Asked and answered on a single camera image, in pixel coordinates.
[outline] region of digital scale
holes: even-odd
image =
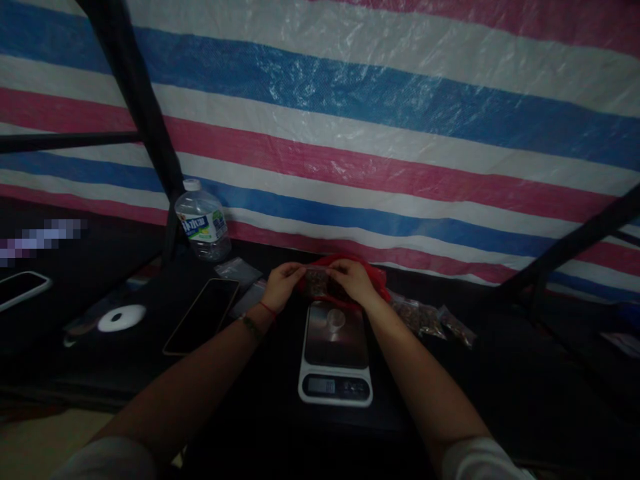
[[[298,395],[306,403],[370,406],[373,388],[361,312],[323,301],[309,306]]]

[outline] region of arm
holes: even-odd
[[[304,273],[299,263],[280,265],[269,276],[262,302],[280,312]],[[247,316],[262,333],[273,320],[260,304]],[[126,437],[144,445],[156,464],[168,465],[220,404],[257,346],[247,326],[235,321],[156,378],[91,441]]]
[[[460,387],[374,290],[364,267],[358,262],[338,260],[327,272],[367,312],[436,470],[440,472],[444,454],[454,443],[491,437]]]

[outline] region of water bottle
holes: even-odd
[[[186,192],[175,201],[175,212],[182,222],[191,248],[201,260],[221,261],[231,250],[222,204],[202,190],[198,179],[183,182]]]

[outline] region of plastic tarp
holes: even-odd
[[[638,4],[127,3],[183,172],[234,238],[497,285],[640,182]],[[0,9],[2,133],[133,128],[75,2]],[[3,155],[0,195],[168,208],[139,145]],[[638,275],[607,238],[549,287],[638,300]]]

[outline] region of smartphone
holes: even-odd
[[[209,280],[167,340],[162,353],[188,355],[218,333],[239,287],[237,280]]]
[[[44,292],[52,284],[50,278],[34,271],[16,273],[0,281],[0,311]]]

